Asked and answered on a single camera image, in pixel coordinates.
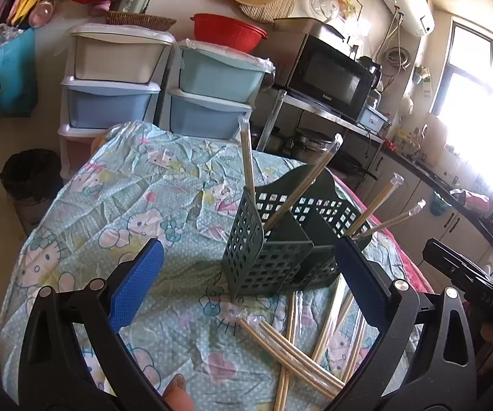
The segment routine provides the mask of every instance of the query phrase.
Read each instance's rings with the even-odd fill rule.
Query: window
[[[493,187],[493,40],[454,24],[432,113],[447,144]]]

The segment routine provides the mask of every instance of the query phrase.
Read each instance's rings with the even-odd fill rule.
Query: stacked storage bins
[[[275,68],[226,46],[186,39],[179,88],[169,89],[170,130],[186,136],[229,140],[237,117],[250,115],[265,73]]]
[[[64,179],[88,160],[92,141],[107,128],[153,120],[177,49],[169,33],[136,26],[87,23],[71,36],[58,130]],[[158,84],[155,75],[163,65]]]

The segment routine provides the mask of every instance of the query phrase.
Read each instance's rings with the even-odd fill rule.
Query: silver bolt
[[[449,296],[450,298],[458,298],[458,291],[452,287],[447,287],[445,289],[445,293],[447,294],[447,296]]]
[[[50,286],[45,286],[42,287],[41,290],[39,290],[39,296],[42,296],[44,298],[45,296],[50,295],[51,292],[52,292],[52,288]]]
[[[100,290],[104,287],[104,280],[101,278],[93,279],[88,287],[90,287],[92,290]]]
[[[402,291],[408,290],[408,283],[403,279],[398,279],[396,282],[394,282],[394,285],[395,285],[395,289],[397,290],[402,290]]]

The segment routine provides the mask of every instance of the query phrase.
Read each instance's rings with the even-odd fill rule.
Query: hello kitty tablecloth
[[[280,365],[240,329],[236,313],[238,307],[261,313],[281,331],[287,299],[257,296],[230,303],[220,265],[244,186],[240,148],[142,122],[115,127],[108,138],[61,190],[22,248],[0,315],[4,388],[17,399],[20,349],[39,289],[47,284],[57,291],[82,289],[93,278],[107,277],[155,237],[165,248],[165,265],[133,323],[120,331],[146,377],[162,392],[180,372],[199,411],[271,410]],[[254,152],[255,183],[269,184],[298,165]],[[355,203],[345,188],[337,185],[336,190]],[[407,276],[396,244],[386,234],[375,234],[364,254],[392,278]],[[307,354],[329,301],[329,289],[303,294],[297,345]],[[356,313],[354,304],[323,361],[337,376]],[[93,379],[110,392],[81,326],[77,334]],[[376,336],[376,329],[366,332],[361,356]],[[414,332],[407,353],[412,353],[417,337]],[[388,389],[398,387],[407,365],[405,354]],[[289,389],[287,409],[324,408],[328,402],[296,381]]]

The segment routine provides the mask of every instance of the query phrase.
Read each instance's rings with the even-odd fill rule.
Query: blue gripper pad
[[[111,297],[109,323],[115,333],[130,325],[164,260],[163,245],[156,239],[150,239],[136,256],[132,269]]]
[[[353,240],[336,240],[334,257],[366,322],[380,331],[390,323],[391,293],[370,261],[367,261]]]

